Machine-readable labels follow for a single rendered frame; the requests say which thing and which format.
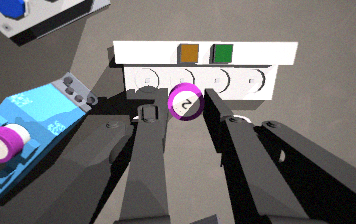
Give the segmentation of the white tray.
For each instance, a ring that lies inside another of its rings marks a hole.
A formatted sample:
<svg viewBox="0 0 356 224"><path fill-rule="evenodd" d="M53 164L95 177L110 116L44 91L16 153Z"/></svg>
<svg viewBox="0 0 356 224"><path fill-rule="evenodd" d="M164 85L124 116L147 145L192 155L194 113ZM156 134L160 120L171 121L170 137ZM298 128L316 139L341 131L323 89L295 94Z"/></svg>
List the white tray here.
<svg viewBox="0 0 356 224"><path fill-rule="evenodd" d="M113 41L127 99L156 99L180 83L213 88L222 100L271 100L278 65L293 65L298 42ZM257 64L257 65L251 65Z"/></svg>

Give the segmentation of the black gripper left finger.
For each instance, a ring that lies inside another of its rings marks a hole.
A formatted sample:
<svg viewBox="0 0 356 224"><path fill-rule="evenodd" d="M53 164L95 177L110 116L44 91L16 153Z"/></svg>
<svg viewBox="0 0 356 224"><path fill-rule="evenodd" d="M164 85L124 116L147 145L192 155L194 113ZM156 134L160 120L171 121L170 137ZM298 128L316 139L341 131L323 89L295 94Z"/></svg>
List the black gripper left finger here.
<svg viewBox="0 0 356 224"><path fill-rule="evenodd" d="M164 151L168 88L130 125L109 121L0 208L0 224L93 224L129 165L118 221L171 224ZM162 132L162 133L161 133Z"/></svg>

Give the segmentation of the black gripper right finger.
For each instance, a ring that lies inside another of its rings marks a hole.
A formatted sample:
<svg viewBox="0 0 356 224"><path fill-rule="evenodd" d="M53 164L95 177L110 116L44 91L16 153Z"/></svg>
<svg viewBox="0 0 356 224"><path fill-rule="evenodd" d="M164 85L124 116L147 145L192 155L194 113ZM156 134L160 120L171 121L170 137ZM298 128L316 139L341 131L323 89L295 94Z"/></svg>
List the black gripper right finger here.
<svg viewBox="0 0 356 224"><path fill-rule="evenodd" d="M235 224L356 224L354 166L282 123L234 115L213 88L204 100Z"/></svg>

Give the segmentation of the magenta round cap with white number 2 top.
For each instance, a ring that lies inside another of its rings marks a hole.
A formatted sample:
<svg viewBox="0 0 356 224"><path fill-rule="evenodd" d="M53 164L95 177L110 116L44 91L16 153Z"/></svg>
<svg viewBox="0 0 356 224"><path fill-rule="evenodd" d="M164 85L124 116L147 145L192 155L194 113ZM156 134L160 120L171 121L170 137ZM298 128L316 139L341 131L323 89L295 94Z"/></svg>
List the magenta round cap with white number 2 top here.
<svg viewBox="0 0 356 224"><path fill-rule="evenodd" d="M168 96L168 109L173 117L181 121L197 118L204 110L205 100L200 89L192 83L174 86Z"/></svg>

